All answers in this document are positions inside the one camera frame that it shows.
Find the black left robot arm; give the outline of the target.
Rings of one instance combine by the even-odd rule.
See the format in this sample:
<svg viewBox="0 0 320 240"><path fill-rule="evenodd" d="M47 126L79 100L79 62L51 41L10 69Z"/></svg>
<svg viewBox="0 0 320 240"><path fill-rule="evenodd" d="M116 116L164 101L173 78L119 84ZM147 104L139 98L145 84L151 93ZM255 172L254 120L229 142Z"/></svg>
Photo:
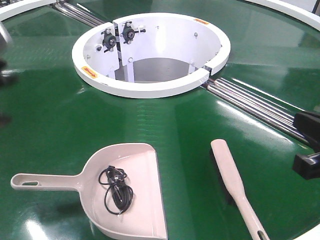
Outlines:
<svg viewBox="0 0 320 240"><path fill-rule="evenodd" d="M8 45L12 42L12 38L5 28L4 24L0 22L0 52L2 53ZM17 77L15 74L5 73L4 69L7 66L7 61L0 58L0 87L12 85L12 83L17 81ZM4 127L7 125L12 118L8 115L5 115L3 112L0 113L0 127Z"/></svg>

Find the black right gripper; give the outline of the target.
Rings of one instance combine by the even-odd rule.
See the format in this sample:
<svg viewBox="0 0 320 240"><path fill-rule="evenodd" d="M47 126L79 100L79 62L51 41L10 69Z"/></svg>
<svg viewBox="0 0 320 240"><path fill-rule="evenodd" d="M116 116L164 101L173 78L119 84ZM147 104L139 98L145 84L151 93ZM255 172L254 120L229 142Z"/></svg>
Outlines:
<svg viewBox="0 0 320 240"><path fill-rule="evenodd" d="M315 152L311 155L297 153L292 169L306 180L320 177L320 114L301 111L295 114L293 126L304 136Z"/></svg>

